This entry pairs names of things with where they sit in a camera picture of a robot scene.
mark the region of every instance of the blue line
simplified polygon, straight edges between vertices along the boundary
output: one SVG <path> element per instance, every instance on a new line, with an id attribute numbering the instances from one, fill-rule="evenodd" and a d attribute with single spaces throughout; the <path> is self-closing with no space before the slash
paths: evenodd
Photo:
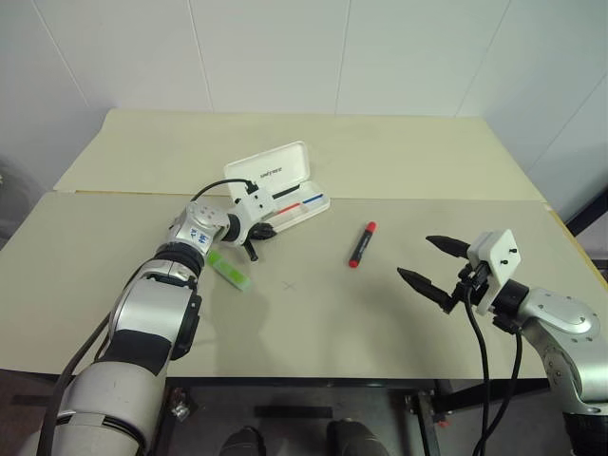
<path id="1" fill-rule="evenodd" d="M 308 199 L 302 201 L 302 204 L 306 204 L 307 202 L 318 200 L 319 198 L 323 198 L 323 194 L 322 193 L 319 194 L 319 195 L 317 195 L 316 197 L 308 198 Z"/>

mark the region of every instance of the white wall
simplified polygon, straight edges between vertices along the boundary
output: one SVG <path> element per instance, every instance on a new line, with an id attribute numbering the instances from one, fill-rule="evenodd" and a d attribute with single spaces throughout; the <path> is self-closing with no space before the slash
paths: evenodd
<path id="1" fill-rule="evenodd" d="M 577 241 L 590 258 L 608 259 L 608 213 L 580 233 Z"/>
<path id="2" fill-rule="evenodd" d="M 605 0 L 2 0 L 0 211 L 121 106 L 481 115 L 567 219 L 608 183 L 605 78 Z"/>

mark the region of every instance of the person's shoe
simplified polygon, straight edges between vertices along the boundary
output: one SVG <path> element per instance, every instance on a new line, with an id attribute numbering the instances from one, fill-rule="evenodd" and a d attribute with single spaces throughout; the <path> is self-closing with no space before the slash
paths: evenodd
<path id="1" fill-rule="evenodd" d="M 266 456 L 264 439 L 254 427 L 244 427 L 228 437 L 219 456 Z"/>
<path id="2" fill-rule="evenodd" d="M 369 429 L 352 420 L 330 422 L 327 442 L 330 456 L 389 456 Z"/>

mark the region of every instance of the table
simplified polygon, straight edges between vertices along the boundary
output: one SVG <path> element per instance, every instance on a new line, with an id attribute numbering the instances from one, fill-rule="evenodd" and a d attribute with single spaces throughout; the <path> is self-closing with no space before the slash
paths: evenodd
<path id="1" fill-rule="evenodd" d="M 226 203 L 227 199 L 216 198 Z M 48 193 L 0 251 L 0 367 L 56 373 L 150 258 L 186 197 Z M 361 266 L 347 259 L 368 219 L 378 229 Z M 170 376 L 480 378 L 462 306 L 450 316 L 396 273 L 449 289 L 463 266 L 425 241 L 472 241 L 510 227 L 522 252 L 515 279 L 574 295 L 608 328 L 606 289 L 538 201 L 336 199 L 329 211 L 258 244 L 258 263 L 221 248 L 253 280 L 242 293 L 211 270 L 191 352 Z M 307 264 L 316 264 L 310 268 Z M 492 377 L 508 377 L 512 338 L 479 318 Z M 82 366 L 90 362 L 90 355 Z M 526 345 L 521 377 L 543 377 Z"/>
<path id="2" fill-rule="evenodd" d="M 333 199 L 544 200 L 479 118 L 124 109 L 109 111 L 55 190 L 193 195 L 226 163 L 297 140 Z"/>

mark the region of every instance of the green object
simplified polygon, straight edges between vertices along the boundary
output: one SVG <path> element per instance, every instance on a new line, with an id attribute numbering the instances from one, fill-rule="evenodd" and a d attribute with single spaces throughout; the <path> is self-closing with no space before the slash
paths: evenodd
<path id="1" fill-rule="evenodd" d="M 242 292 L 246 291 L 251 285 L 251 280 L 247 275 L 238 271 L 215 250 L 209 252 L 207 255 L 207 262 L 211 264 L 213 269 L 218 271 L 222 277 L 224 277 Z"/>

